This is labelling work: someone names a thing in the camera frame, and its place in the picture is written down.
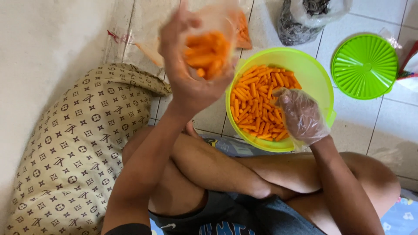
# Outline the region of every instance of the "person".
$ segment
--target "person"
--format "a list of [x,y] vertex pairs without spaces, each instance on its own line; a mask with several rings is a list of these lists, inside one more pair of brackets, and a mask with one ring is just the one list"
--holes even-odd
[[180,34],[199,24],[182,5],[161,29],[173,100],[124,147],[102,234],[150,235],[152,218],[168,235],[383,235],[379,217],[400,195],[396,176],[375,159],[339,153],[304,92],[276,95],[289,133],[312,153],[230,158],[199,138],[189,120],[233,78],[232,66],[210,82],[188,75]]

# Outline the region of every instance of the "foot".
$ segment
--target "foot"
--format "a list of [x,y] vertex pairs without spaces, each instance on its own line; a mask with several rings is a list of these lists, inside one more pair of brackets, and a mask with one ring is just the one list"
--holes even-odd
[[189,135],[191,137],[194,137],[196,139],[201,139],[199,134],[196,132],[196,130],[193,127],[193,121],[189,121],[186,126],[184,127],[184,134]]

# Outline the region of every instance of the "green plastic bowl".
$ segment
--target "green plastic bowl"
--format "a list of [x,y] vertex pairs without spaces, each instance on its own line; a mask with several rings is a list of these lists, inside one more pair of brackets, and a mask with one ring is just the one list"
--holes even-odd
[[236,67],[234,81],[226,90],[228,119],[241,138],[256,148],[270,152],[282,153],[295,149],[289,138],[273,142],[251,136],[237,126],[232,116],[230,97],[233,86],[238,82],[238,79],[241,78],[245,71],[253,65],[259,66],[262,64],[293,71],[295,77],[301,84],[302,89],[318,101],[319,108],[326,117],[328,126],[332,126],[336,116],[336,113],[333,110],[334,91],[332,89],[331,80],[325,69],[318,61],[304,52],[292,48],[278,47],[260,51],[247,60],[241,59]]
[[370,100],[392,90],[398,68],[391,44],[380,36],[364,34],[350,38],[336,50],[331,74],[343,93]]

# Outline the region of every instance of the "white tile floor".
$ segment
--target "white tile floor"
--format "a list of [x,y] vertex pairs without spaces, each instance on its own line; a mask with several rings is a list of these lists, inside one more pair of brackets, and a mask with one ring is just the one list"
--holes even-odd
[[[195,10],[206,2],[196,0],[191,7]],[[254,48],[244,50],[241,53],[242,59],[263,49],[283,46],[275,27],[282,4],[281,0],[245,2],[244,5],[250,9],[247,19]],[[379,33],[383,28],[388,29],[404,45],[403,50],[397,51],[402,63],[414,41],[418,40],[418,0],[354,0],[348,15],[329,24],[314,42],[294,48],[316,58],[329,73],[331,57],[341,42],[358,33]],[[148,71],[155,72],[155,67],[151,65]],[[338,150],[376,157],[391,167],[403,186],[418,190],[418,93],[395,84],[389,94],[361,101],[344,95],[335,87],[334,99],[337,118],[332,135]],[[155,99],[151,110],[151,125],[158,123],[170,101],[170,97]],[[224,103],[225,97],[222,97],[196,115],[196,128],[238,137],[226,117]]]

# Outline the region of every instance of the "bowl of orange snacks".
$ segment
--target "bowl of orange snacks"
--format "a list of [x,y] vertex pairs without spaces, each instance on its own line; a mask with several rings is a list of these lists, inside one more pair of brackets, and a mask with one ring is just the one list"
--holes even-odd
[[272,105],[275,89],[302,89],[318,101],[329,127],[335,120],[331,80],[310,55],[292,48],[272,48],[240,60],[226,109],[232,127],[246,142],[270,152],[294,150],[279,107]]

